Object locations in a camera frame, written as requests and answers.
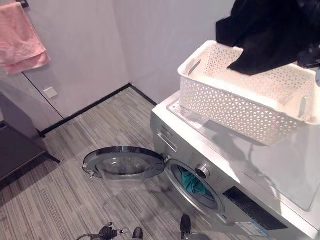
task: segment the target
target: plastic basket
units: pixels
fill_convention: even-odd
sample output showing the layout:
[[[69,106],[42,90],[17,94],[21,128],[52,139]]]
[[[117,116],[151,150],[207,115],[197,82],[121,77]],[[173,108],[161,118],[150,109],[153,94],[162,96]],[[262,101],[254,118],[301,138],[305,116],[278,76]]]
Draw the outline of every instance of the plastic basket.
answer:
[[[178,69],[181,106],[267,146],[320,125],[316,73],[289,64],[254,76],[228,69],[243,50],[207,41]]]

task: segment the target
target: floor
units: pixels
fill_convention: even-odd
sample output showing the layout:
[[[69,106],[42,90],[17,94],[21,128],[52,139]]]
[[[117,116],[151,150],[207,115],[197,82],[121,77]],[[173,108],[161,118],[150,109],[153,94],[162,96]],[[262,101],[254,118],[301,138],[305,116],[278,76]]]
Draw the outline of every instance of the floor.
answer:
[[[140,226],[146,240],[180,239],[184,210],[166,192],[161,176],[140,188],[114,189],[82,171],[84,157],[99,148],[127,145],[152,150],[153,107],[127,88],[47,134],[45,144],[62,162],[39,159],[8,179],[0,193],[1,239],[74,240],[98,233],[108,222],[130,232]],[[246,239],[212,232],[196,215],[191,219],[194,230],[212,240]],[[128,238],[126,234],[116,239]]]

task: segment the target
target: label sticker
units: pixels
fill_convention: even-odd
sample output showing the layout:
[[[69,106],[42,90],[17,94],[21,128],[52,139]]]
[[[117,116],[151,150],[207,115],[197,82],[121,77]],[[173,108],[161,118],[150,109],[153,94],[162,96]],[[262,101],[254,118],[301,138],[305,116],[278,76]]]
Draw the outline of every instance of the label sticker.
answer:
[[[254,221],[236,222],[235,224],[237,224],[243,231],[245,231],[250,236],[269,237],[268,232]]]
[[[179,101],[172,104],[169,107],[169,110],[171,112],[174,112],[176,115],[178,115],[180,118],[182,118],[185,122],[187,122],[189,125],[191,125],[195,129],[202,128],[202,126],[209,121],[208,118],[180,106]]]

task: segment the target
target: towel hook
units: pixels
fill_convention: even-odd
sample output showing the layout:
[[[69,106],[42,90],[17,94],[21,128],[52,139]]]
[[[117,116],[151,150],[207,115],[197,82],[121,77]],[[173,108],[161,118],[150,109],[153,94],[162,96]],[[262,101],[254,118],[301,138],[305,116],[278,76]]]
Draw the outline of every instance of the towel hook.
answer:
[[[23,8],[29,7],[29,3],[27,2],[27,0],[15,0],[15,1],[21,3]]]

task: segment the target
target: open washer door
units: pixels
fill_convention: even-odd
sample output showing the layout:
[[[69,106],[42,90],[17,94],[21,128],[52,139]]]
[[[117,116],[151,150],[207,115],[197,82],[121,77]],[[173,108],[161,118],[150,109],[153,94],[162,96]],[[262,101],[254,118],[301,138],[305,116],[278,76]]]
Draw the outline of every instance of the open washer door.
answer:
[[[161,174],[165,161],[158,153],[133,146],[113,146],[89,153],[82,169],[90,177],[104,178],[112,188],[134,188]]]

